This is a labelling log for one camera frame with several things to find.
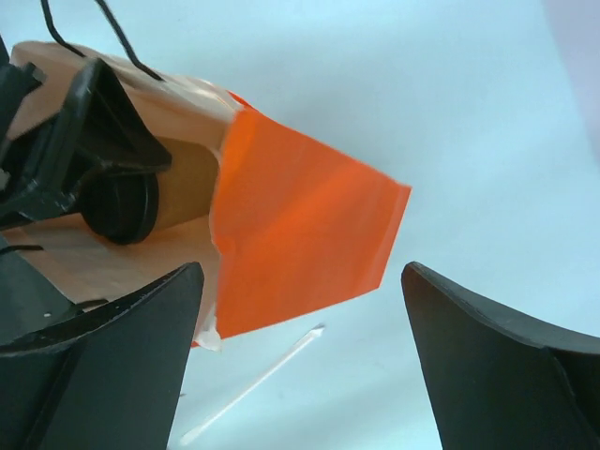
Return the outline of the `brown paper coffee cup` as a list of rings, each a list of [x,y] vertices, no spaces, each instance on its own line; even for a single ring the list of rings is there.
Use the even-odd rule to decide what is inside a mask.
[[[163,137],[158,140],[170,152],[172,165],[157,174],[154,232],[206,216],[219,169],[216,157],[201,144]]]

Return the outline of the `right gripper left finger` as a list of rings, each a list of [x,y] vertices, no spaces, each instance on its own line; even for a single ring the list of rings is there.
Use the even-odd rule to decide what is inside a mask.
[[[186,263],[1,346],[4,449],[164,449],[203,293]]]

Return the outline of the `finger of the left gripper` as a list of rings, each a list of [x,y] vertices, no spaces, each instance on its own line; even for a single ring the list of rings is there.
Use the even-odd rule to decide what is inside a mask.
[[[75,75],[51,124],[46,181],[67,196],[104,173],[158,173],[171,167],[171,154],[101,59]]]

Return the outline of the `black plastic cup lid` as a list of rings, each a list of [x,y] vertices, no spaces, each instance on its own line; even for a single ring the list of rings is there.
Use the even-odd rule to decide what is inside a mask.
[[[137,244],[154,229],[159,189],[154,173],[102,175],[78,201],[86,225],[117,245]]]

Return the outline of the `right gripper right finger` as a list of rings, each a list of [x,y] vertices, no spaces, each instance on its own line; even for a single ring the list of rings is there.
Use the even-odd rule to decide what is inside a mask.
[[[419,262],[404,267],[401,285],[443,448],[598,448],[598,337],[535,319]]]

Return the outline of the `white straw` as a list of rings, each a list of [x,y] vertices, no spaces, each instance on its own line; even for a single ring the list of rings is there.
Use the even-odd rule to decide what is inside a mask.
[[[186,433],[184,433],[179,439],[179,444],[181,446],[188,446],[194,443],[201,434],[203,434],[207,429],[209,429],[218,419],[220,419],[223,415],[230,411],[243,398],[249,395],[254,389],[256,389],[259,385],[261,385],[279,369],[285,366],[297,354],[303,351],[306,348],[306,346],[308,346],[311,342],[321,337],[325,329],[326,325],[324,323],[319,323],[310,330],[308,330],[301,338],[294,342],[294,344],[284,354],[282,354],[275,363],[273,363],[268,369],[264,370],[242,391],[240,391],[238,394],[232,397],[219,410],[205,418],[200,424],[195,425]]]

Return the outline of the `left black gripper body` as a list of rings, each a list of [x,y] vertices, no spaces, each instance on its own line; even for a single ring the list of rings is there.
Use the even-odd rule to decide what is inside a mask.
[[[91,164],[78,155],[94,94],[94,61],[67,78],[33,62],[1,62],[1,228],[81,211]]]

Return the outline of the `orange paper bag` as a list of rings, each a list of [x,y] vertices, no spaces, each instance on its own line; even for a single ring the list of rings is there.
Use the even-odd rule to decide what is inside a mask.
[[[218,162],[209,213],[117,245],[80,212],[10,230],[9,246],[81,309],[133,293],[186,263],[203,271],[193,342],[283,323],[376,290],[411,190],[387,175],[262,114],[211,82],[150,68],[65,41],[22,41],[1,62],[64,69],[101,59],[155,138],[208,148]]]

